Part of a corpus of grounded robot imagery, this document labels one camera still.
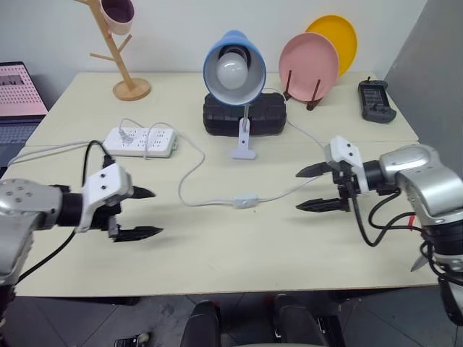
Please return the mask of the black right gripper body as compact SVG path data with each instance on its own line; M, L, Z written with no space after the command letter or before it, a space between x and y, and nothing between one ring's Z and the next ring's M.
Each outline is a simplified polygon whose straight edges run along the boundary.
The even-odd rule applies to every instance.
M333 183L337 186L339 197L336 198L336 210L349 212L350 201L358 195L357 180L354 177L353 167L346 161L341 161L339 167L333 170Z

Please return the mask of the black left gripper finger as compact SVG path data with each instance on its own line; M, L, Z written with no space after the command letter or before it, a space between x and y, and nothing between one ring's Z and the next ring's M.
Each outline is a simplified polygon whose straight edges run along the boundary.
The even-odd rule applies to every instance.
M138 226L133 229L117 229L113 236L114 242L139 241L150 238L162 232L162 228L154 226Z
M133 192L131 195L131 199L147 199L153 198L156 194L150 191L149 189L133 186Z

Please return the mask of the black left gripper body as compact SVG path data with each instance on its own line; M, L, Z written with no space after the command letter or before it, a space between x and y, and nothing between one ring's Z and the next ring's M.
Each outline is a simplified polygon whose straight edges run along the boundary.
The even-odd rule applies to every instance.
M106 231L113 241L119 241L120 225L116 216L122 212L121 203L100 206L93 214L90 230Z

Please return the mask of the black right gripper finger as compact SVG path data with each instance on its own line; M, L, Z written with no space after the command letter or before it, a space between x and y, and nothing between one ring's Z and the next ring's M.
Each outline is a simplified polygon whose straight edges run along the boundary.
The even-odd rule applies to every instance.
M324 213L330 211L344 211L349 212L348 199L332 198L332 199L314 199L302 202L296 206L298 210L314 213Z
M315 178L322 176L326 173L331 173L333 168L327 164L327 162L321 162L312 164L301 169L299 172L296 173L297 178Z

